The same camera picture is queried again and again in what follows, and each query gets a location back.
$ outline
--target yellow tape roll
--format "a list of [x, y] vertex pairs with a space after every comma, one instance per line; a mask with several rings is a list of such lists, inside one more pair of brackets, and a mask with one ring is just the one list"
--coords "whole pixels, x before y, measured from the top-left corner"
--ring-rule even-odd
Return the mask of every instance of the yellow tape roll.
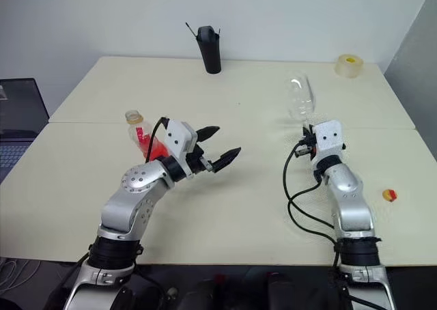
[[339, 56], [339, 59], [335, 64], [335, 72], [339, 76], [355, 78], [360, 74], [362, 67], [363, 60], [360, 57], [351, 54], [343, 54]]

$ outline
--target table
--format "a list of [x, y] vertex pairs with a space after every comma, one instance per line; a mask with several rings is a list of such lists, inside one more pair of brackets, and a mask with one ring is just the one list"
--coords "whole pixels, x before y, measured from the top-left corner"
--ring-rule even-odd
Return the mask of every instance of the table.
[[[298, 230], [285, 209], [282, 167], [300, 129], [285, 128], [287, 113], [282, 124], [260, 115], [244, 129], [255, 118], [230, 126], [232, 120], [217, 117], [223, 131], [203, 143], [207, 154], [216, 158], [236, 146], [242, 152], [228, 168], [181, 181], [158, 202], [141, 241], [140, 264], [332, 264], [332, 245]], [[202, 121], [191, 124], [200, 128]], [[101, 207], [123, 173], [143, 160], [126, 130], [125, 124], [49, 124], [0, 186], [0, 256], [82, 256], [96, 236]], [[419, 134], [347, 128], [343, 135], [344, 160], [363, 179], [376, 215], [383, 263], [436, 265], [437, 164]], [[293, 160], [290, 192], [313, 184], [309, 159]], [[383, 200], [386, 188], [395, 189], [399, 199]], [[329, 217], [324, 187], [298, 202]]]
[[223, 61], [221, 73], [207, 74], [200, 59], [102, 57], [50, 122], [124, 123], [124, 112], [138, 109], [152, 124], [163, 115], [200, 124], [240, 119], [250, 124], [258, 115], [284, 124], [279, 120], [287, 111], [285, 82], [300, 70], [315, 94], [312, 122], [338, 119], [346, 128], [414, 128], [376, 64], [365, 64], [355, 79], [336, 75], [333, 66]]

